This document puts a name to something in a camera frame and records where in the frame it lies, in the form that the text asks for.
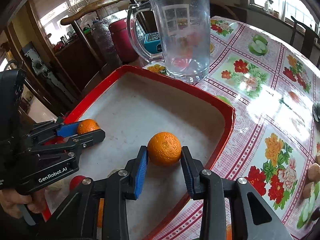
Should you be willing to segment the person left hand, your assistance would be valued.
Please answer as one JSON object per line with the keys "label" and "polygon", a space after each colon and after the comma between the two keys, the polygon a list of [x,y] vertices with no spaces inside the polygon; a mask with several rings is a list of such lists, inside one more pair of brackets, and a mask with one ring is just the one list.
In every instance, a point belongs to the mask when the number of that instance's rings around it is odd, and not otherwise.
{"label": "person left hand", "polygon": [[46,208],[45,189],[34,192],[31,196],[23,196],[14,189],[1,190],[1,206],[3,210],[14,218],[21,218],[22,213],[18,204],[27,205],[32,213],[41,213]]}

